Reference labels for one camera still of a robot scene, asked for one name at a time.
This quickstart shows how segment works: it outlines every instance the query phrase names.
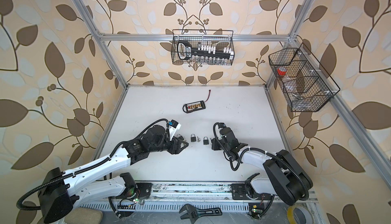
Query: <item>robotic arm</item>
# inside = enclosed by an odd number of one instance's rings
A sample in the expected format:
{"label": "robotic arm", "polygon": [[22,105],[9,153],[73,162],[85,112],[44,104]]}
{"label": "robotic arm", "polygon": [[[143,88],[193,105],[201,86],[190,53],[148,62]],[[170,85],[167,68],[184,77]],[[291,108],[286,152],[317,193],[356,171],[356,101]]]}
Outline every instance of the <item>robotic arm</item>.
{"label": "robotic arm", "polygon": [[[223,150],[227,154],[232,170],[237,170],[241,163],[247,163],[266,171],[268,179],[256,173],[245,181],[249,198],[257,199],[261,193],[269,193],[278,195],[288,205],[308,199],[312,180],[288,151],[281,150],[273,154],[239,143],[224,123],[215,123],[213,132],[215,138],[212,140],[212,149]],[[234,161],[238,162],[236,167],[233,166]]]}
{"label": "robotic arm", "polygon": [[[167,122],[166,129],[155,125],[163,120]],[[188,143],[174,137],[180,127],[181,124],[174,120],[169,122],[160,119],[150,124],[136,138],[117,144],[114,150],[104,157],[64,172],[55,168],[47,173],[41,186],[23,195],[16,206],[21,210],[41,210],[43,222],[52,223],[87,202],[110,196],[131,197],[137,190],[137,184],[130,173],[122,173],[104,181],[97,180],[147,158],[150,152],[181,153]],[[38,192],[40,206],[25,206],[23,201],[34,192]]]}

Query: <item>wallpaper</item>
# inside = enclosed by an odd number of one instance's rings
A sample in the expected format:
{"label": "wallpaper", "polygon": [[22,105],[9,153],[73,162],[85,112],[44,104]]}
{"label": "wallpaper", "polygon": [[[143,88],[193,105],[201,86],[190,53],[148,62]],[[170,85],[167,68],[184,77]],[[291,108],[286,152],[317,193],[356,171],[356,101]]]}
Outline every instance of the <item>wallpaper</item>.
{"label": "wallpaper", "polygon": [[391,158],[391,0],[316,0],[298,40]]}
{"label": "wallpaper", "polygon": [[330,224],[389,223],[391,192],[332,105],[292,113],[281,88],[270,91],[324,218]]}
{"label": "wallpaper", "polygon": [[112,41],[110,51],[130,85],[256,85],[265,84],[271,69],[267,56],[278,42],[234,42],[232,65],[174,65],[169,42]]}
{"label": "wallpaper", "polygon": [[304,0],[83,0],[102,33],[287,34]]}
{"label": "wallpaper", "polygon": [[122,88],[71,0],[0,0],[0,16],[2,223],[37,223],[17,199],[49,170],[90,161]]}

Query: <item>roll of tape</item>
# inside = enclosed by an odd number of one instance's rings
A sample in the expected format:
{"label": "roll of tape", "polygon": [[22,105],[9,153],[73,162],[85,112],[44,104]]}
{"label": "roll of tape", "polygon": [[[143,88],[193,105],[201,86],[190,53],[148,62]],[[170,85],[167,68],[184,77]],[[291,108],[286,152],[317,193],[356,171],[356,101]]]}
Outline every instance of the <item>roll of tape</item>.
{"label": "roll of tape", "polygon": [[298,224],[293,217],[293,215],[294,215],[293,211],[296,208],[301,210],[301,212],[304,214],[305,224],[314,224],[314,218],[311,215],[311,212],[306,207],[301,206],[301,205],[293,205],[288,208],[287,217],[288,217],[288,221],[290,224]]}

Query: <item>white table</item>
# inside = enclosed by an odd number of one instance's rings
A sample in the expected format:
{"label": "white table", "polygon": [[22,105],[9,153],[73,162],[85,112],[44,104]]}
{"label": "white table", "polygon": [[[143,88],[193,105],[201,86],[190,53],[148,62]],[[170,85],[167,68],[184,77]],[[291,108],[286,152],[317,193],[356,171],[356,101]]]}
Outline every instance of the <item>white table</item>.
{"label": "white table", "polygon": [[[206,100],[206,109],[186,114],[185,103]],[[133,139],[157,119],[174,119],[182,124],[177,133],[189,146],[180,154],[153,152],[147,159],[114,172],[129,172],[136,181],[244,181],[254,173],[266,172],[241,164],[232,171],[223,151],[213,151],[203,138],[213,138],[213,124],[224,122],[241,143],[269,152],[285,149],[263,87],[260,86],[135,86],[130,87],[101,156],[114,146]],[[194,133],[200,142],[190,142]]]}

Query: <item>black wire mesh basket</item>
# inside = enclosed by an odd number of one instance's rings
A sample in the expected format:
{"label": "black wire mesh basket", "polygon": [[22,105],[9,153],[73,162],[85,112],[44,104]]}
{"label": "black wire mesh basket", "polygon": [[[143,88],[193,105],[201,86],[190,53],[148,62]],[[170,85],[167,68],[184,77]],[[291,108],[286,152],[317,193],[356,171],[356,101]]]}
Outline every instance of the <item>black wire mesh basket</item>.
{"label": "black wire mesh basket", "polygon": [[[314,68],[308,61],[308,51],[302,44],[299,48],[286,48],[269,55],[270,67],[292,112],[317,112],[340,91],[315,56],[319,67]],[[329,86],[322,77],[330,78],[335,87]]]}
{"label": "black wire mesh basket", "polygon": [[233,31],[173,30],[171,57],[174,65],[232,65],[235,51]]}

